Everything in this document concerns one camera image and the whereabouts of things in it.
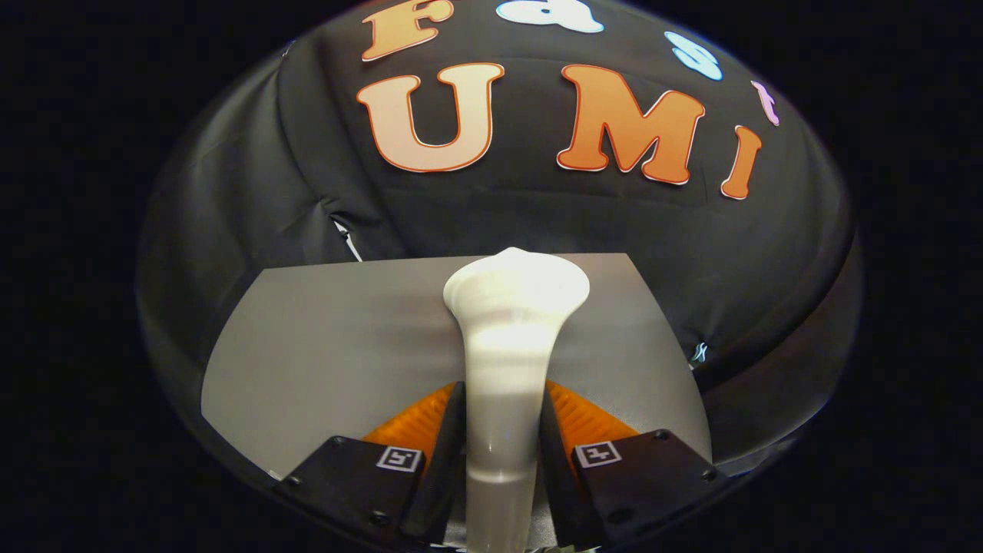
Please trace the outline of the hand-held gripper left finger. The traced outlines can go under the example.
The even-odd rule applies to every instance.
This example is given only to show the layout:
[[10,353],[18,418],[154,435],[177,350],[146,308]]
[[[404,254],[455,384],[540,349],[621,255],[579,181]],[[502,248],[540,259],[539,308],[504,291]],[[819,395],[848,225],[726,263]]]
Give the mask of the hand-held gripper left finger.
[[439,548],[464,448],[465,385],[451,382],[362,439],[330,437],[273,493],[346,548]]

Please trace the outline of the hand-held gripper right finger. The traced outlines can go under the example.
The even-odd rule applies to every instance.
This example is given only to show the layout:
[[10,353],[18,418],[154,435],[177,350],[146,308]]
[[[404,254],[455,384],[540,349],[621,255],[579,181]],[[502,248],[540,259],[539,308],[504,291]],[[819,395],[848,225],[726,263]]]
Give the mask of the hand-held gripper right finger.
[[638,432],[557,382],[540,422],[558,545],[637,550],[728,493],[728,477],[674,432]]

